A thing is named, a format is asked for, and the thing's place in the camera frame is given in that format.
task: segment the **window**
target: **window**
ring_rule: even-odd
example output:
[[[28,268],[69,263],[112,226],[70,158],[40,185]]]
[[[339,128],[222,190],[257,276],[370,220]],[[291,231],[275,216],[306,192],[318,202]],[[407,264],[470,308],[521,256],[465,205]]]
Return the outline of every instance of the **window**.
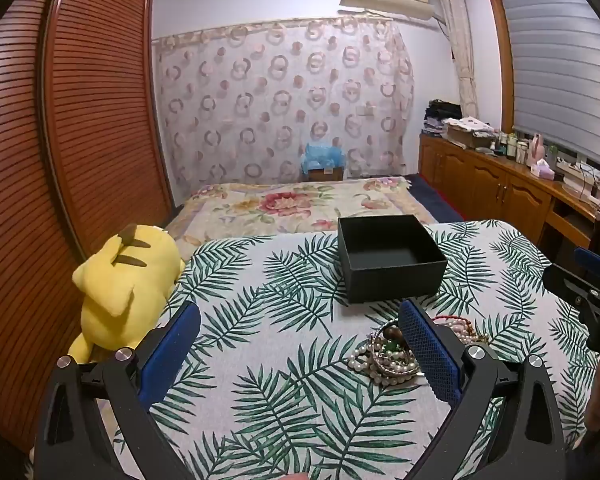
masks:
[[[600,163],[600,19],[586,0],[500,2],[510,42],[513,127]]]

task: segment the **curtain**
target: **curtain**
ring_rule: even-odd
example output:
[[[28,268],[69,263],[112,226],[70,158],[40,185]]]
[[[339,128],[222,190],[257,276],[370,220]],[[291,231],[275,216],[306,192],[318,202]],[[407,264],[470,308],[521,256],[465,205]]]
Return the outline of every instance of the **curtain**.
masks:
[[[357,174],[404,174],[411,62],[390,20],[290,20],[157,43],[157,100],[180,191],[297,182],[306,146]],[[409,153],[417,164],[417,142]]]
[[[474,48],[466,5],[464,0],[440,0],[440,3],[458,73],[462,115],[479,119],[478,99],[475,95]]]

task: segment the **silver bolt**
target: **silver bolt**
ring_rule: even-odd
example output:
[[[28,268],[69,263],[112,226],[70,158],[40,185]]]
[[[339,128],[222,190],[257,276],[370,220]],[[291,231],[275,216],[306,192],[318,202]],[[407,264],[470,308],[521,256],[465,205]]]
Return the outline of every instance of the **silver bolt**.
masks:
[[[542,358],[537,355],[530,355],[529,364],[532,365],[534,368],[539,368],[542,366]]]
[[[61,358],[58,359],[58,362],[56,364],[58,365],[58,368],[67,368],[70,363],[71,358],[68,355],[63,355]]]
[[[479,346],[469,346],[469,355],[474,359],[482,359],[484,350]]]
[[[133,350],[131,348],[121,348],[116,352],[116,359],[118,361],[126,361],[133,354]]]

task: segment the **louvered wardrobe door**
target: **louvered wardrobe door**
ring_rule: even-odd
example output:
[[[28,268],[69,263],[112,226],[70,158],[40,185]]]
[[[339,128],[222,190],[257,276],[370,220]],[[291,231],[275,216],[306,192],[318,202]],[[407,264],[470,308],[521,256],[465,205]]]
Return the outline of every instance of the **louvered wardrobe door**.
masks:
[[[46,126],[84,251],[171,211],[150,81],[151,0],[55,0],[45,41]]]
[[[80,332],[80,264],[48,184],[36,115],[36,44],[46,0],[0,20],[0,434],[33,444],[56,359]]]

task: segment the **open black box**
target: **open black box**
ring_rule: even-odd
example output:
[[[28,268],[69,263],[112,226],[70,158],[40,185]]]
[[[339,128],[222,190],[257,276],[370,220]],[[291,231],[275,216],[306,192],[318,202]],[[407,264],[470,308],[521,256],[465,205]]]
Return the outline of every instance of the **open black box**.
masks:
[[[446,269],[413,215],[339,218],[338,253],[349,303],[435,294]]]

